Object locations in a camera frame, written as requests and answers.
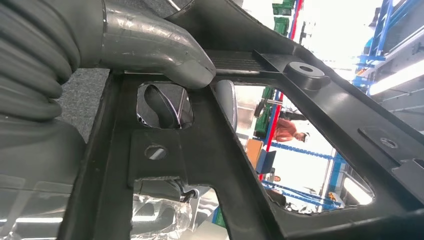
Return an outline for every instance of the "reflective metal part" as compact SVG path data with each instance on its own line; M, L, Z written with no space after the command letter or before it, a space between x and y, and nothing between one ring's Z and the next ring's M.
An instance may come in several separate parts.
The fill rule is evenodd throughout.
M193 216L191 218L190 230L194 231L200 226L210 215L212 215L220 205L218 197L212 188L209 189L205 194L197 198L190 200L191 210Z

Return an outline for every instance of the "pipe elbow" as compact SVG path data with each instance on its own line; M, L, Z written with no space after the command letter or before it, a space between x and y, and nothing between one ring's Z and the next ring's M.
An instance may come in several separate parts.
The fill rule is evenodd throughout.
M216 69L183 28L146 12L105 4L101 66L159 72L192 89L207 86Z

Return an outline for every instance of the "ceiling light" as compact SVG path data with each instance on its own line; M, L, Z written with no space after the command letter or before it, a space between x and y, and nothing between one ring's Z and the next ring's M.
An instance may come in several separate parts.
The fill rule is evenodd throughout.
M360 205L367 205L373 201L373 198L360 188L354 181L346 177L343 186L355 198Z
M387 89L394 88L398 85L416 79L424 74L424 60L409 65L393 75L390 75L369 88L369 95L379 94Z

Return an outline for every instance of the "white wall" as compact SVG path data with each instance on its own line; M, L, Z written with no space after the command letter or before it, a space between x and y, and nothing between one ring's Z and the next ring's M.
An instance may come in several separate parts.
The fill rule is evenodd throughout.
M180 240L227 240L227 229L204 221L194 232L186 230Z

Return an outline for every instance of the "screw hole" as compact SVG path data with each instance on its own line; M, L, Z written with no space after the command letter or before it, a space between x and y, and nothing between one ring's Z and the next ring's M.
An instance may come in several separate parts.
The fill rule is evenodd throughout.
M389 148L396 149L398 147L396 142L394 142L390 139L387 139L385 137L380 138L380 141L381 141L381 143L383 143L384 145L386 145Z
M310 69L309 67L307 67L307 66L300 66L300 69L302 69L302 70L304 70L304 71L306 71L306 72L313 72L313 70L312 69Z
M150 160L161 160L168 155L168 151L163 146L151 145L146 148L144 155Z

